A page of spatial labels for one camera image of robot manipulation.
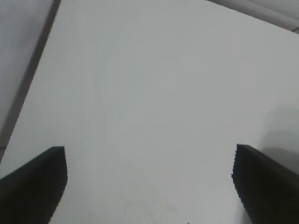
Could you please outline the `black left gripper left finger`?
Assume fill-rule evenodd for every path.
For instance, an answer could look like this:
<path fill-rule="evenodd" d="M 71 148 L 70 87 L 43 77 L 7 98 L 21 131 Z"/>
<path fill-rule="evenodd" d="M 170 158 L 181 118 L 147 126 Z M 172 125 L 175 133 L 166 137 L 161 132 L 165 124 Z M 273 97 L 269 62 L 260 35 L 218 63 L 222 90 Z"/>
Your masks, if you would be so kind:
<path fill-rule="evenodd" d="M 2 224 L 48 224 L 68 181 L 64 147 L 51 147 L 0 180 Z"/>

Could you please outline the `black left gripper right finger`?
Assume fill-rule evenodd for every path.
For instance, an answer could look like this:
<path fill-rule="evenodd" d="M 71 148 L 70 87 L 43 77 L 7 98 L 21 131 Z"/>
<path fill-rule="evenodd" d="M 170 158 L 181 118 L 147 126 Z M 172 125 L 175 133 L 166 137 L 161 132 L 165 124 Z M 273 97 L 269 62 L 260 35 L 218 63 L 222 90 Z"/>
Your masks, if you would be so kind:
<path fill-rule="evenodd" d="M 232 180 L 254 224 L 299 222 L 299 176 L 250 145 L 236 146 Z"/>

